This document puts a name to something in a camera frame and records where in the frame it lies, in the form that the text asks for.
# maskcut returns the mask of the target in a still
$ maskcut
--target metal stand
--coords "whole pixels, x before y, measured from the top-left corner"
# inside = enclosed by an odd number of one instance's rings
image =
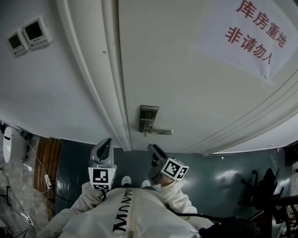
[[[6,186],[6,195],[0,195],[0,197],[6,197],[7,205],[11,206],[8,200],[8,189],[9,189],[9,186]]]

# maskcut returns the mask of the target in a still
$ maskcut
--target white jacket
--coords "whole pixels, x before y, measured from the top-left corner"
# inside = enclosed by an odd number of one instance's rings
[[[183,184],[174,182],[158,193],[146,189],[117,188],[107,193],[82,186],[82,195],[70,209],[64,209],[37,234],[38,238],[192,238],[198,230],[213,223],[199,217],[178,217],[179,213],[197,213]]]

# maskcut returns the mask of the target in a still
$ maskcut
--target white shoe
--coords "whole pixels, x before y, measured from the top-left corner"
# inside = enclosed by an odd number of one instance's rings
[[[130,184],[131,185],[131,178],[130,176],[124,176],[122,181],[121,181],[121,185],[125,185],[125,184]]]
[[[142,183],[141,183],[141,188],[143,188],[143,187],[150,187],[151,186],[151,184],[150,184],[150,182],[149,182],[149,180],[144,180]]]

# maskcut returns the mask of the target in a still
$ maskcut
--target white door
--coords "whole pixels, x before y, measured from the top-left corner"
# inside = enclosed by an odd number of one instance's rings
[[[270,130],[297,112],[298,53],[272,85],[197,53],[204,3],[119,1],[122,69],[134,150],[146,150],[154,143],[167,152],[210,154]],[[286,8],[291,1],[284,4]],[[173,135],[144,137],[138,132],[140,105],[158,106],[153,127],[172,129]]]

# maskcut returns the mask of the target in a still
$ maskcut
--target green floor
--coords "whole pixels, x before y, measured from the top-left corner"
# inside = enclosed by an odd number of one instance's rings
[[[81,194],[81,185],[88,182],[88,161],[93,145],[73,141],[62,141],[57,165],[57,193],[75,201]],[[147,152],[123,152],[115,149],[116,178],[113,186],[118,186],[125,175],[132,179],[132,186],[139,186],[147,178],[151,158]],[[247,218],[256,211],[239,206],[244,186],[241,179],[252,181],[252,171],[259,172],[261,179],[268,168],[274,173],[280,169],[277,192],[284,186],[283,196],[290,195],[292,168],[284,166],[284,151],[274,150],[237,154],[211,155],[169,154],[187,164],[190,169],[183,178],[183,192],[197,208],[198,213],[218,217],[239,215]],[[69,208],[71,203],[56,197],[56,212]],[[279,226],[274,225],[273,237],[277,237]]]

